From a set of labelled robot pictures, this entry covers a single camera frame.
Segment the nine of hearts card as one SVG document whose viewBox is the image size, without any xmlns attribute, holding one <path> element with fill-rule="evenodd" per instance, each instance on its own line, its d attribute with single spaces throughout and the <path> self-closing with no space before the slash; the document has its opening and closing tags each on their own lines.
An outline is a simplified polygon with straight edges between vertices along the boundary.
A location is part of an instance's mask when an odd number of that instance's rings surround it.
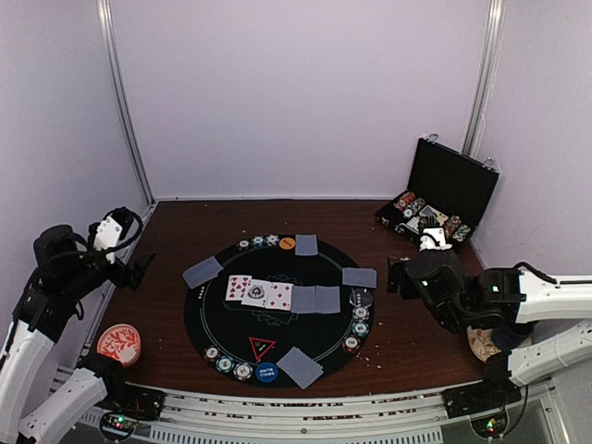
<svg viewBox="0 0 592 444">
<path fill-rule="evenodd" d="M 249 275 L 230 275 L 225 300 L 227 302 L 241 302 L 251 285 L 251 281 L 252 277 Z"/>
</svg>

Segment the blue white chip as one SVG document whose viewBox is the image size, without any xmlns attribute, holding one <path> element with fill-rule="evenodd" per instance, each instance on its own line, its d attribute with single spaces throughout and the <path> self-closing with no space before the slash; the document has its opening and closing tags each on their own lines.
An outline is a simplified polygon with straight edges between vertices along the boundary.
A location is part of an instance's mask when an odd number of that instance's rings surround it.
<svg viewBox="0 0 592 444">
<path fill-rule="evenodd" d="M 276 234 L 270 234 L 265 237 L 265 244 L 267 246 L 271 246 L 271 247 L 278 246 L 279 241 L 280 241 L 280 237 Z"/>
<path fill-rule="evenodd" d="M 369 309 L 363 306 L 355 307 L 352 311 L 352 317 L 355 322 L 366 322 L 370 317 Z"/>
<path fill-rule="evenodd" d="M 233 368 L 233 375 L 239 381 L 247 381 L 253 376 L 253 367 L 248 363 L 237 363 Z"/>
</svg>

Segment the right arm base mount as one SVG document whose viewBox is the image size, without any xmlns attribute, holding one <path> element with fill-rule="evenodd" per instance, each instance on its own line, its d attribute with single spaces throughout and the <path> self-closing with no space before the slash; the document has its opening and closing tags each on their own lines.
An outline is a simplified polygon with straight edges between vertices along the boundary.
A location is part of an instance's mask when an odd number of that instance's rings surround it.
<svg viewBox="0 0 592 444">
<path fill-rule="evenodd" d="M 508 408 L 522 399 L 521 389 L 507 375 L 485 376 L 442 392 L 448 418 L 468 417 L 473 431 L 489 440 L 503 438 L 511 430 Z"/>
</svg>

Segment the card dealt to big blind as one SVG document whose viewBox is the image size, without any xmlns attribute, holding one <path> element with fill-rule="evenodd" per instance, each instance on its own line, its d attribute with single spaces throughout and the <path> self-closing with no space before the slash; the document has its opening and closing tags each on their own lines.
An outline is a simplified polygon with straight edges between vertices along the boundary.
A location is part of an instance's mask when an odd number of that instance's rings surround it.
<svg viewBox="0 0 592 444">
<path fill-rule="evenodd" d="M 295 254 L 301 257 L 318 255 L 317 237 L 315 235 L 296 235 Z"/>
</svg>

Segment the card dealt to dealer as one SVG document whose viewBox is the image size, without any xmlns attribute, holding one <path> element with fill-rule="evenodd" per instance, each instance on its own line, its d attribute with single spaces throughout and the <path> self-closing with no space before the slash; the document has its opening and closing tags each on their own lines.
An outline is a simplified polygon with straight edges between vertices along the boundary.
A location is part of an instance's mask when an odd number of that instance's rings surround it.
<svg viewBox="0 0 592 444">
<path fill-rule="evenodd" d="M 352 287 L 376 289 L 377 271 L 373 268 L 344 267 L 342 284 Z"/>
</svg>

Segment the red triangular all-in marker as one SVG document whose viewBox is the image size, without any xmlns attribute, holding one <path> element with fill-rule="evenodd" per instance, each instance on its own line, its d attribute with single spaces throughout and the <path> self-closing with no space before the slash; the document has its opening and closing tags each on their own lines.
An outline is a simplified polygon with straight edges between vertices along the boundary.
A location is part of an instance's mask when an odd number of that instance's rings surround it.
<svg viewBox="0 0 592 444">
<path fill-rule="evenodd" d="M 256 337 L 249 337 L 249 342 L 251 345 L 254 359 L 257 363 L 261 362 L 262 359 L 277 345 L 277 342 L 275 340 L 261 339 Z"/>
</svg>

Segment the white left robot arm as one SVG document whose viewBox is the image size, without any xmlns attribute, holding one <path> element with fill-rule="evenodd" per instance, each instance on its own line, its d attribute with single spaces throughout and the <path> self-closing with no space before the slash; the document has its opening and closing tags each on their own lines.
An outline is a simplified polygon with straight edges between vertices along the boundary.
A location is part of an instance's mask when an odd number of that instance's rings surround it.
<svg viewBox="0 0 592 444">
<path fill-rule="evenodd" d="M 114 411 L 132 403 L 123 363 L 96 353 L 82 359 L 67 382 L 33 413 L 23 413 L 34 378 L 68 321 L 84 317 L 82 300 L 106 282 L 130 290 L 142 284 L 154 255 L 133 265 L 117 256 L 142 230 L 142 218 L 119 207 L 91 224 L 87 237 L 70 225 L 57 225 L 34 241 L 37 266 L 13 310 L 1 348 L 2 442 L 57 443 L 96 403 L 104 401 Z"/>
</svg>

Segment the blue patterned card deck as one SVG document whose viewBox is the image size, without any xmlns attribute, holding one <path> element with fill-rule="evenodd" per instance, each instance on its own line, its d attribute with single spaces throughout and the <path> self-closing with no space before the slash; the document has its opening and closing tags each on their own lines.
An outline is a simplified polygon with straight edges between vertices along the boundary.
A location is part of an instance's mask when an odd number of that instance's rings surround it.
<svg viewBox="0 0 592 444">
<path fill-rule="evenodd" d="M 210 256 L 186 269 L 182 273 L 182 277 L 188 288 L 193 290 L 205 282 L 216 278 L 222 270 L 223 266 L 214 256 Z"/>
</svg>

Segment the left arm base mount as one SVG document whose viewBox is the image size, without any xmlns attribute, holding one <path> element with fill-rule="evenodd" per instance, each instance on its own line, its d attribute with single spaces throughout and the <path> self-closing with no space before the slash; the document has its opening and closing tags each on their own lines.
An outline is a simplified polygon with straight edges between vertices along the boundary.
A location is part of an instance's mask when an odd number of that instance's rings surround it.
<svg viewBox="0 0 592 444">
<path fill-rule="evenodd" d="M 141 422 L 160 418 L 165 393 L 154 388 L 142 388 L 126 379 L 126 368 L 115 362 L 89 362 L 80 368 L 90 370 L 105 383 L 106 396 L 97 402 L 105 411 L 98 429 L 110 443 L 121 443 L 132 437 Z"/>
</svg>

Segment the card dealt to small blind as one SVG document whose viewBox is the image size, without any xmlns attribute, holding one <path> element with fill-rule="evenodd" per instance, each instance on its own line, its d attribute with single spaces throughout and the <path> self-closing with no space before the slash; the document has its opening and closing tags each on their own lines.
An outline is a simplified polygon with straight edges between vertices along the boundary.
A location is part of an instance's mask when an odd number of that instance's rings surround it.
<svg viewBox="0 0 592 444">
<path fill-rule="evenodd" d="M 297 347 L 292 347 L 280 358 L 277 367 L 300 389 L 307 389 L 324 374 L 323 366 Z"/>
</svg>

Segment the blue small blind button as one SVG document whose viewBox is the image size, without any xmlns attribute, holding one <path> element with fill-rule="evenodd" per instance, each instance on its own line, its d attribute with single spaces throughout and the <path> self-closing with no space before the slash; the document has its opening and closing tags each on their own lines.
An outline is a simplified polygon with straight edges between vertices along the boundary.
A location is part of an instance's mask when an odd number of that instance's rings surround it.
<svg viewBox="0 0 592 444">
<path fill-rule="evenodd" d="M 273 383 L 278 378 L 278 367 L 270 362 L 260 363 L 255 369 L 255 377 L 261 383 Z"/>
</svg>

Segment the brown chip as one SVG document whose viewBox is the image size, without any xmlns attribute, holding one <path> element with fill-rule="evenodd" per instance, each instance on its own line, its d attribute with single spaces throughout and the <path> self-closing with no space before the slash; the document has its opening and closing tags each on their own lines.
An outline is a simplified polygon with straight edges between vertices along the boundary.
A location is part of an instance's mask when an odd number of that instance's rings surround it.
<svg viewBox="0 0 592 444">
<path fill-rule="evenodd" d="M 251 247 L 251 243 L 248 240 L 241 240 L 237 244 L 237 248 L 240 251 L 248 250 Z"/>
<path fill-rule="evenodd" d="M 209 346 L 203 352 L 203 358 L 208 363 L 215 363 L 219 357 L 221 356 L 221 352 L 216 346 Z"/>
<path fill-rule="evenodd" d="M 356 353 L 361 347 L 361 340 L 355 336 L 347 337 L 342 343 L 342 349 L 347 353 Z"/>
</svg>

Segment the yellow big blind button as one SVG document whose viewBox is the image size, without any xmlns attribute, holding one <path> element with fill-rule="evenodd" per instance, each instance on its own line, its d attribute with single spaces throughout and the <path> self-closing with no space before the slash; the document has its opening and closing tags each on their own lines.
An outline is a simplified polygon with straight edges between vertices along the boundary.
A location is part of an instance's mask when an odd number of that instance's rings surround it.
<svg viewBox="0 0 592 444">
<path fill-rule="evenodd" d="M 286 251 L 293 250 L 296 246 L 296 240 L 292 237 L 283 237 L 279 240 L 278 246 L 282 250 L 286 250 Z"/>
</svg>

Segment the ace of spades card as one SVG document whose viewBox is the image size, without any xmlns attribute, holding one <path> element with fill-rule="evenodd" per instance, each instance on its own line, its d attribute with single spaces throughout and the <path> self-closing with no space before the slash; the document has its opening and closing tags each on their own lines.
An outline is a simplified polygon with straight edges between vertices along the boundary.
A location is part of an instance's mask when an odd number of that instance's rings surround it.
<svg viewBox="0 0 592 444">
<path fill-rule="evenodd" d="M 245 306 L 265 308 L 271 291 L 271 283 L 261 279 L 252 279 L 241 304 Z"/>
</svg>

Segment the clear round dealer button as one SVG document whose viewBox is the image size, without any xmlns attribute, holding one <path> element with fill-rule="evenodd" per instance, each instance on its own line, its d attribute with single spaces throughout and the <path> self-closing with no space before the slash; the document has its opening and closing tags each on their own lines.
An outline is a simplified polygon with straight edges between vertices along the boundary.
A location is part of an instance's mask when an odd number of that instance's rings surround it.
<svg viewBox="0 0 592 444">
<path fill-rule="evenodd" d="M 350 304 L 354 307 L 370 307 L 374 303 L 374 294 L 366 288 L 354 288 L 350 295 Z"/>
</svg>

